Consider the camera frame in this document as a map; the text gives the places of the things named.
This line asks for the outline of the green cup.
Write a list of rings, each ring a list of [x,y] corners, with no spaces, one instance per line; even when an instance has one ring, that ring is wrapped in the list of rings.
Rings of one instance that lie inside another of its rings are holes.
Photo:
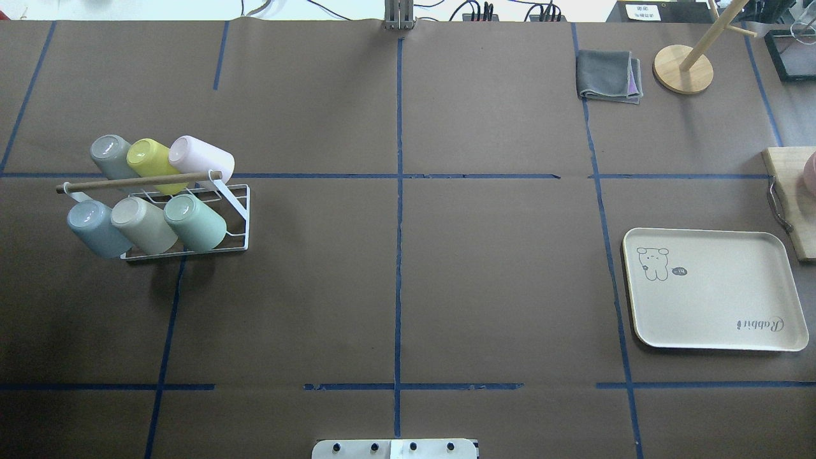
[[[175,195],[164,207],[165,221],[187,249],[206,252],[225,238],[226,221],[192,194]]]

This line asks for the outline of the beige rabbit tray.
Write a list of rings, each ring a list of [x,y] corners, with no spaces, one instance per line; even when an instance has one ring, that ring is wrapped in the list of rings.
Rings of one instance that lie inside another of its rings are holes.
[[[808,328],[772,233],[633,228],[622,241],[636,336],[659,348],[798,352]]]

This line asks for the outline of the pink cup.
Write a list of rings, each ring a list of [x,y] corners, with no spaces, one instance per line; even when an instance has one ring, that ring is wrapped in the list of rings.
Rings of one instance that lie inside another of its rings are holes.
[[[169,148],[169,164],[180,173],[220,171],[227,183],[235,168],[233,154],[193,136],[177,138]]]

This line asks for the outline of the beige cup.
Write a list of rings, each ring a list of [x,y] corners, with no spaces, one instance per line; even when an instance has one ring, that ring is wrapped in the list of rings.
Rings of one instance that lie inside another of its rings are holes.
[[[166,252],[179,239],[166,223],[163,209],[142,198],[129,196],[120,200],[112,210],[111,220],[114,227],[148,255]]]

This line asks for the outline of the yellow cup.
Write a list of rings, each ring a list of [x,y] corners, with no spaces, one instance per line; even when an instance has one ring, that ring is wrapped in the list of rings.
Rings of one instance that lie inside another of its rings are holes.
[[[180,175],[169,162],[169,148],[150,138],[132,143],[126,154],[126,163],[140,177]]]

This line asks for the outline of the grey cup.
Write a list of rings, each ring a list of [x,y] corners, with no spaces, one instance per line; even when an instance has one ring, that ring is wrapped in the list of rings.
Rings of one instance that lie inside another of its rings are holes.
[[[119,135],[107,134],[90,146],[91,159],[108,180],[137,179],[140,175],[128,165],[126,157],[131,143]]]

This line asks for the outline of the blue cup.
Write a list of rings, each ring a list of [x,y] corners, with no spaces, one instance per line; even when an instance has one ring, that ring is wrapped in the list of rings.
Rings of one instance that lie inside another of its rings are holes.
[[[119,258],[133,247],[112,223],[112,209],[101,201],[79,201],[69,211],[70,229],[100,258]]]

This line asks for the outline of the grey folded cloth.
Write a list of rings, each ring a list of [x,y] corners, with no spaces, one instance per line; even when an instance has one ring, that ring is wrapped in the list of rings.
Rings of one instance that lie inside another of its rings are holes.
[[[641,60],[628,50],[580,49],[576,58],[578,96],[638,105],[644,96]]]

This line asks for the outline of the wooden mug tree stand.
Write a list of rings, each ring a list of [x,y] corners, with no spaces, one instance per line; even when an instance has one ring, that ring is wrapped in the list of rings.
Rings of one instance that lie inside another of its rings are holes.
[[[675,93],[696,95],[710,87],[714,70],[704,53],[725,30],[749,38],[758,37],[755,31],[732,25],[732,21],[746,6],[747,1],[732,1],[722,13],[717,12],[715,2],[710,1],[709,4],[716,18],[696,45],[666,46],[659,50],[653,60],[653,75],[662,86]]]

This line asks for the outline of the wooden cutting board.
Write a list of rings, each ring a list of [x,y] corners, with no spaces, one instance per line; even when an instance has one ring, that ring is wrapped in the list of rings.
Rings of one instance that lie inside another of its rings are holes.
[[[768,202],[773,217],[792,240],[800,261],[815,260],[815,200],[805,189],[803,166],[814,147],[769,147],[762,151],[770,176]]]

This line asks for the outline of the pink bowl under green bowl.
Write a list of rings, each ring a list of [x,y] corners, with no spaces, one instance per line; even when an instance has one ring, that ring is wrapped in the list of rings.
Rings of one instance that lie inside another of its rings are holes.
[[[816,196],[816,168],[815,168],[816,152],[808,157],[803,166],[803,183],[805,189],[813,196]]]

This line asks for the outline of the aluminium frame post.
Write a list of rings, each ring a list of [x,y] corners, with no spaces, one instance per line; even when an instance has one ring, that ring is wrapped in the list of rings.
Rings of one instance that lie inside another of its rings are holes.
[[[387,30],[411,30],[416,26],[413,0],[385,0],[384,28]]]

